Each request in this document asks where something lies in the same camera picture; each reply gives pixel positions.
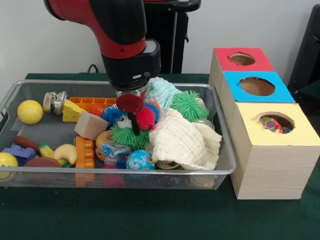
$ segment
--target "wire mesh basket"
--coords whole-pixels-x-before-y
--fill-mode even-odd
[[[96,168],[0,167],[0,186],[48,188],[136,188],[136,189],[211,189],[216,190],[236,169],[236,161],[216,90],[207,84],[175,84],[181,91],[195,91],[209,109],[208,120],[223,136],[215,170],[131,170]],[[62,116],[45,114],[34,125],[23,124],[17,108],[25,100],[42,103],[47,92],[66,91],[71,97],[115,98],[108,82],[24,80],[14,84],[0,104],[0,150],[11,147],[14,137],[23,136],[52,149],[73,144],[75,123],[63,122]]]

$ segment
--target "circular hole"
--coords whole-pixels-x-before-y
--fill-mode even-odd
[[[264,97],[270,96],[276,90],[275,86],[271,82],[254,76],[242,79],[240,81],[240,86],[248,94]]]
[[[259,122],[266,129],[278,134],[288,134],[295,128],[295,123],[292,119],[278,112],[264,113],[259,117]]]
[[[256,62],[255,58],[253,56],[250,56],[249,54],[237,52],[230,56],[231,62],[237,65],[241,66],[248,66],[252,65]]]

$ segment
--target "shape sorter box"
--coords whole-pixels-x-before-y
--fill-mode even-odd
[[[260,48],[233,47],[213,50],[209,84],[220,94],[224,72],[274,72]]]
[[[300,199],[320,155],[320,139],[297,103],[235,105],[230,136],[237,161],[231,180],[237,199]],[[291,132],[259,121],[276,119]]]
[[[276,72],[228,71],[223,73],[219,99],[228,130],[235,102],[295,103]]]

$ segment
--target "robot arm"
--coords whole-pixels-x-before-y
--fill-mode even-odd
[[[160,46],[146,40],[143,0],[44,0],[59,20],[88,26],[94,33],[117,106],[127,113],[144,106],[147,83],[161,71]]]

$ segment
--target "black stand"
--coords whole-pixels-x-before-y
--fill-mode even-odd
[[[189,17],[201,0],[145,2],[146,38],[155,39],[161,48],[161,73],[181,74]]]
[[[288,84],[295,94],[320,79],[320,4],[311,12],[308,26]]]

